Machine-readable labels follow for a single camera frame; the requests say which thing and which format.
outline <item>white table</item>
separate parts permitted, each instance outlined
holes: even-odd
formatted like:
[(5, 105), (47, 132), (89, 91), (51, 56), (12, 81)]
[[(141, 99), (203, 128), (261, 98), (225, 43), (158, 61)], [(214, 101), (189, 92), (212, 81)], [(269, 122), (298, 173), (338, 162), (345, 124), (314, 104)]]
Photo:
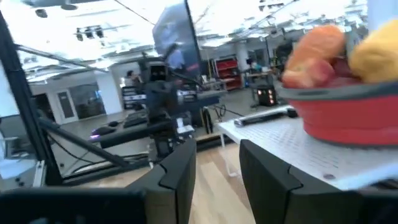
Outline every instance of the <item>white table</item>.
[[(286, 107), (290, 106), (270, 111), (285, 110)], [(382, 180), (398, 178), (398, 148), (334, 146), (309, 136), (303, 130), (303, 121), (300, 118), (283, 118), (243, 128), (235, 127), (231, 120), (218, 124), (218, 127), (223, 148), (224, 134), (238, 144), (242, 139), (248, 139), (285, 162), (340, 190), (360, 189)], [(232, 173), (229, 169), (230, 161), (225, 150), (221, 153), (229, 176), (237, 176), (238, 173)], [(324, 178), (330, 174), (335, 177), (333, 180)]]

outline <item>ceiling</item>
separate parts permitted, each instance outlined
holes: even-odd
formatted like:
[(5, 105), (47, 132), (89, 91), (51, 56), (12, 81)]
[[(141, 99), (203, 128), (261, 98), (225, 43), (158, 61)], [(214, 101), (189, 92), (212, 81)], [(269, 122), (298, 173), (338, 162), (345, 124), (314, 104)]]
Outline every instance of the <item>ceiling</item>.
[[(95, 62), (151, 49), (152, 28), (164, 7), (175, 1), (69, 0), (78, 8), (66, 11), (60, 7), (64, 0), (3, 0), (0, 7), (15, 43), (70, 60)], [(188, 0), (188, 4), (204, 47), (215, 39), (222, 44), (267, 36), (281, 27), (289, 31), (331, 22), (342, 29), (352, 23), (366, 25), (366, 0)], [(48, 18), (37, 17), (37, 9), (45, 9)], [(93, 26), (102, 27), (104, 38), (77, 40), (77, 28)], [(51, 59), (35, 62), (24, 52), (20, 57), (24, 68), (58, 64)]]

